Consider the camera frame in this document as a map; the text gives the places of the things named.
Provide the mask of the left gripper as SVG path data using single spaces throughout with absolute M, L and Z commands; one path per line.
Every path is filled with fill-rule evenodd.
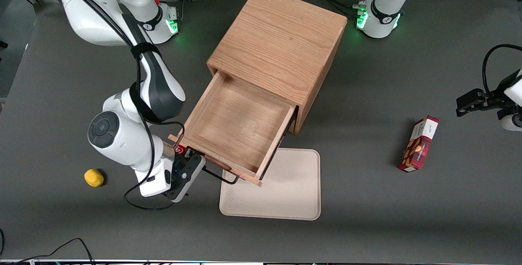
M 518 69 L 499 83 L 497 88 L 491 91 L 484 74 L 484 90 L 486 103 L 490 108 L 500 108 L 510 113 L 521 113 L 521 70 Z M 486 111 L 484 105 L 471 105 L 467 109 L 456 109 L 456 116 L 462 117 L 466 113 L 474 111 Z

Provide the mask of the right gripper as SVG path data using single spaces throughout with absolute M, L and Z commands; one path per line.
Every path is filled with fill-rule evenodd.
M 184 157 L 190 159 L 196 151 L 186 147 Z M 139 191 L 143 197 L 151 197 L 166 192 L 171 188 L 171 173 L 173 159 L 161 157 L 155 164 L 149 176 L 146 177 L 148 170 L 138 172 L 138 182 L 145 180 L 140 186 Z

